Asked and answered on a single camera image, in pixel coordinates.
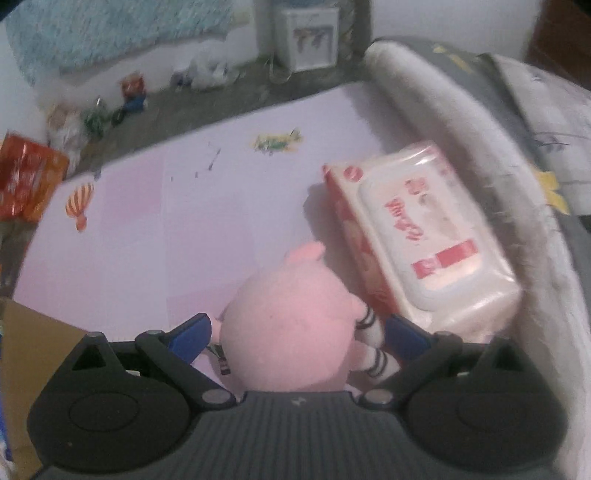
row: blue fluffy blanket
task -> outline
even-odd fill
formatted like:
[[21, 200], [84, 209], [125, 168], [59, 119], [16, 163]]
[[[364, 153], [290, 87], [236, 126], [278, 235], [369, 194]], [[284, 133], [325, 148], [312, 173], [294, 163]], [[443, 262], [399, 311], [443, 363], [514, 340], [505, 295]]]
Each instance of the blue fluffy blanket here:
[[6, 19], [30, 83], [204, 33], [225, 34], [233, 0], [25, 0]]

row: red packaging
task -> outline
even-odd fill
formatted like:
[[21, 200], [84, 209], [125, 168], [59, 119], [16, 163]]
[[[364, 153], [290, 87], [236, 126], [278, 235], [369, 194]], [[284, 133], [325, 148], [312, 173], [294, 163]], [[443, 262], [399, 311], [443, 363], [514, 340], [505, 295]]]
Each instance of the red packaging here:
[[0, 220], [38, 221], [68, 164], [58, 151], [7, 134], [0, 148]]

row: cartoon sticker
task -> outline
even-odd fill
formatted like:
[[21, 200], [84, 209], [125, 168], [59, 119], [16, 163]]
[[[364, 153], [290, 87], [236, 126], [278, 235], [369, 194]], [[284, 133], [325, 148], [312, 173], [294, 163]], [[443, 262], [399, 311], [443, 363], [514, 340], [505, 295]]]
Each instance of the cartoon sticker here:
[[294, 129], [288, 135], [259, 135], [253, 145], [259, 152], [273, 155], [276, 152], [295, 152], [294, 144], [302, 142], [303, 137], [299, 129]]
[[92, 200], [94, 192], [95, 186], [92, 183], [86, 183], [74, 190], [66, 202], [66, 213], [68, 217], [76, 219], [76, 230], [79, 232], [86, 229], [84, 212]]

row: wooden furniture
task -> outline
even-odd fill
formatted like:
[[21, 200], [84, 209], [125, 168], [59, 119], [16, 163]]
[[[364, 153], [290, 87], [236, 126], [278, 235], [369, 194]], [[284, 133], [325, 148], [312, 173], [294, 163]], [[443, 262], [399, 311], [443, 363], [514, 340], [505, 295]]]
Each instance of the wooden furniture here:
[[549, 0], [527, 61], [591, 89], [591, 11], [588, 0]]

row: white fluffy fabric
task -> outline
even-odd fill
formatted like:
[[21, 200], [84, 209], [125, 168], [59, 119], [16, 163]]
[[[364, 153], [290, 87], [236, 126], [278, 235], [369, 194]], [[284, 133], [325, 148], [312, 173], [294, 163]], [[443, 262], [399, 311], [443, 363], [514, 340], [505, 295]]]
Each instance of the white fluffy fabric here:
[[[482, 104], [409, 48], [393, 41], [377, 42], [369, 48], [366, 62], [412, 123], [420, 127], [421, 122], [436, 121], [454, 137], [467, 151], [469, 167], [482, 186], [493, 188], [510, 213], [524, 256], [526, 278], [522, 280], [527, 285], [524, 308], [515, 319], [515, 339], [568, 412], [569, 430], [558, 467], [571, 480], [589, 480], [589, 318], [569, 249], [531, 166]], [[414, 98], [422, 111], [405, 109], [408, 98]]]

